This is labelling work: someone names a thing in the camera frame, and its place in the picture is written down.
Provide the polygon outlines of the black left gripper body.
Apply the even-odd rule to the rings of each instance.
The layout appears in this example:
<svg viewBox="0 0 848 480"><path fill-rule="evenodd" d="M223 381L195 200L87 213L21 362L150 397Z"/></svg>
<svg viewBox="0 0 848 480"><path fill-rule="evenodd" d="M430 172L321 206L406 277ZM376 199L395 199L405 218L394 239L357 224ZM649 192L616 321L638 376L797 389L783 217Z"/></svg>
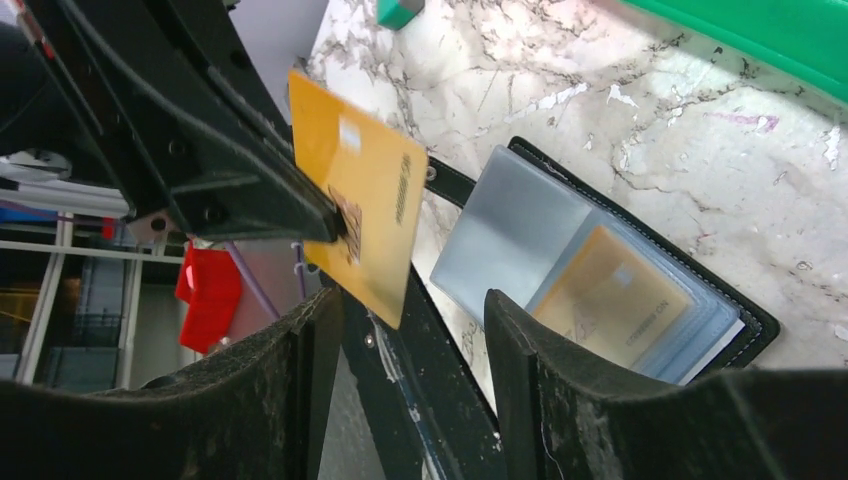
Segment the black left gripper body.
<svg viewBox="0 0 848 480"><path fill-rule="evenodd" d="M39 184L75 213L121 218L132 208L107 164L118 116L84 102L47 42L30 38L17 1L1 4L1 184Z"/></svg>

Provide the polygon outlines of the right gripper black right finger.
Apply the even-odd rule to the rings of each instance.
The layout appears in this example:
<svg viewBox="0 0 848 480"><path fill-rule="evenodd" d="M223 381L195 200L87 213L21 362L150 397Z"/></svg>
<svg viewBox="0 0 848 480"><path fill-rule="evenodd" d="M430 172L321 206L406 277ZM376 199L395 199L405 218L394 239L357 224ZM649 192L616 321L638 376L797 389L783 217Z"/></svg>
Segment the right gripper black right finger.
<svg viewBox="0 0 848 480"><path fill-rule="evenodd" d="M685 386L617 366L487 293L512 479L843 479L847 373L722 370Z"/></svg>

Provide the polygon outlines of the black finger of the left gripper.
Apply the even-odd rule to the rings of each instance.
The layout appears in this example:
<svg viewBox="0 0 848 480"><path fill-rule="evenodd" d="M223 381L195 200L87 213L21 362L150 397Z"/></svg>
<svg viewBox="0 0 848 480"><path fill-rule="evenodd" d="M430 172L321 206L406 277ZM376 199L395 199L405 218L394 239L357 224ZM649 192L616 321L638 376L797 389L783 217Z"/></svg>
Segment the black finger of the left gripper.
<svg viewBox="0 0 848 480"><path fill-rule="evenodd" d="M139 238L330 243L344 231L296 166L290 124L222 1L30 1L26 30Z"/></svg>

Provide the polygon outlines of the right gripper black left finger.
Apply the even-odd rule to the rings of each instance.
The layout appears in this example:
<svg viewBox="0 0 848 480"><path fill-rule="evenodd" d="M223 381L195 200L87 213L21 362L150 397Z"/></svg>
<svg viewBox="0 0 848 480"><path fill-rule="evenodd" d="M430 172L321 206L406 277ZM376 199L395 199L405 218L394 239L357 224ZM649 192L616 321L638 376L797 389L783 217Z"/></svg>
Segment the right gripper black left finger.
<svg viewBox="0 0 848 480"><path fill-rule="evenodd" d="M138 390L1 385L5 479L314 479L344 330L325 288Z"/></svg>

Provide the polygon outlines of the gold credit card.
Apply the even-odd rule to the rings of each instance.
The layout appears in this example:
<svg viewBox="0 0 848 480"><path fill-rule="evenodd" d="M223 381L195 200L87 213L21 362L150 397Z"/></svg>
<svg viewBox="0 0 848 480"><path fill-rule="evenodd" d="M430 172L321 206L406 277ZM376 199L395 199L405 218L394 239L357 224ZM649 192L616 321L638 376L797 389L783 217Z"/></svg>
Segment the gold credit card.
<svg viewBox="0 0 848 480"><path fill-rule="evenodd" d="M304 74L289 74L295 161L335 203L345 233L306 258L392 329L401 324L428 155Z"/></svg>
<svg viewBox="0 0 848 480"><path fill-rule="evenodd" d="M597 226L533 309L544 326L625 368L694 303L676 281Z"/></svg>

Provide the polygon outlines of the black leather card holder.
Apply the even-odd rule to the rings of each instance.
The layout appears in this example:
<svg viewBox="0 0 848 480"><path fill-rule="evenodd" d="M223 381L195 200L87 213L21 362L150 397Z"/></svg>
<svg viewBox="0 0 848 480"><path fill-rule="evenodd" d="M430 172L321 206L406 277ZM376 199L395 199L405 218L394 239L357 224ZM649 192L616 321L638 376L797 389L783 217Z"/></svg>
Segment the black leather card holder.
<svg viewBox="0 0 848 480"><path fill-rule="evenodd" d="M432 160L427 187L460 209L431 282L475 321L499 290L621 367L684 385L751 363L778 320L521 137L478 179Z"/></svg>

